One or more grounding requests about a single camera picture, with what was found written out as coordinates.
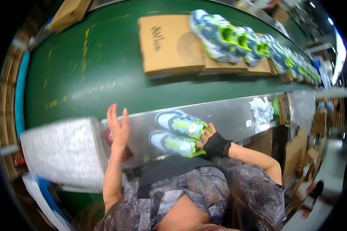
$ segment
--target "white foam block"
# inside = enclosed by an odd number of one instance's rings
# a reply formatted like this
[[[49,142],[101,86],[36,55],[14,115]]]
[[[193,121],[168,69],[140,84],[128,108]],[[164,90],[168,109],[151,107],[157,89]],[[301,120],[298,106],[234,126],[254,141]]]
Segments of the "white foam block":
[[[96,118],[26,130],[21,144],[31,173],[58,184],[102,189],[108,162]]]

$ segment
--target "gray patterned shirt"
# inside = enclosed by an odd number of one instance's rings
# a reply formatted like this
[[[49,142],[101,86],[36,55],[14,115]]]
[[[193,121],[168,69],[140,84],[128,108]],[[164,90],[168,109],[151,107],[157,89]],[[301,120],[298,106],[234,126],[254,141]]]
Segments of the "gray patterned shirt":
[[[277,226],[284,216],[284,187],[278,185],[258,166],[239,164],[232,159],[219,163],[240,185],[250,209]],[[154,230],[176,201],[186,194],[194,205],[208,214],[211,223],[221,225],[227,209],[229,188],[223,172],[204,166],[151,184],[149,199],[138,199],[138,179],[124,185],[124,199],[110,210],[94,231]],[[259,230],[265,230],[256,222]]]

